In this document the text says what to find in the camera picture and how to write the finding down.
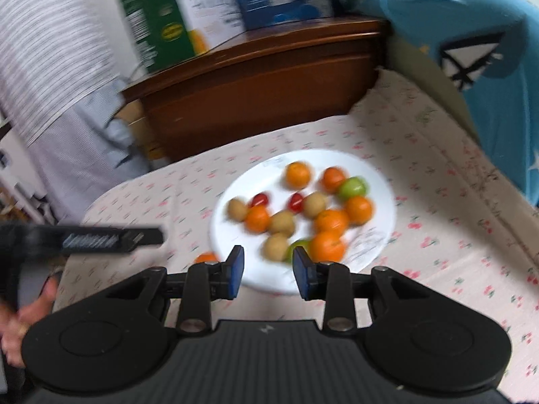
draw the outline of wall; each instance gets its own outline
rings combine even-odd
[[[138,66],[138,57],[119,0],[91,0],[103,23],[105,34],[117,59],[120,73],[129,77]],[[139,69],[135,78],[144,75]]]

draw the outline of white plate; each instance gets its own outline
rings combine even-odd
[[[301,193],[304,196],[316,191],[316,183],[323,171],[332,166],[343,168],[349,176],[363,176],[370,186],[368,197],[375,204],[374,217],[364,226],[348,229],[344,235],[347,251],[342,263],[350,271],[359,272],[368,266],[387,244],[395,224],[395,204],[393,193],[387,180],[371,165],[343,152],[311,149],[288,152],[271,158],[239,176],[221,196],[210,225],[212,248],[220,261],[224,261],[233,246],[239,244],[245,249],[245,269],[242,283],[256,289],[280,294],[298,294],[292,266],[264,260],[261,247],[268,234],[254,235],[247,232],[243,224],[233,222],[226,215],[226,206],[232,198],[242,198],[249,203],[261,192],[269,194],[269,213],[274,214],[286,208],[293,191],[281,184],[285,167],[294,162],[308,163],[313,171],[311,184]],[[339,207],[331,198],[330,207]],[[296,232],[290,242],[312,237],[312,221],[302,215],[295,217]]]

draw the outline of red cherry tomato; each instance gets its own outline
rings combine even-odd
[[[266,193],[258,193],[253,200],[251,200],[251,203],[249,203],[249,208],[252,208],[253,206],[268,206],[270,203],[270,198]]]
[[[303,199],[304,197],[301,193],[292,194],[292,196],[290,196],[290,200],[288,201],[288,209],[295,214],[301,213],[301,211],[303,211]]]

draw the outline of bed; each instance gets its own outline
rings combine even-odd
[[[365,17],[277,26],[129,87],[126,100],[141,100],[174,163],[103,195],[86,222],[159,224],[166,243],[119,259],[72,257],[55,308],[150,266],[183,271],[211,249],[212,208],[235,178],[288,151],[337,149],[376,167],[395,194],[395,231],[371,266],[392,267],[498,321],[513,344],[500,389],[537,400],[537,211],[451,115],[382,69],[389,33],[388,23]],[[322,309],[249,287],[212,305],[214,320],[319,321]],[[356,309],[367,325],[367,306]]]

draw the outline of blue blanket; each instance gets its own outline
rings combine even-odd
[[[462,93],[484,152],[539,201],[539,9],[526,0],[361,0]]]

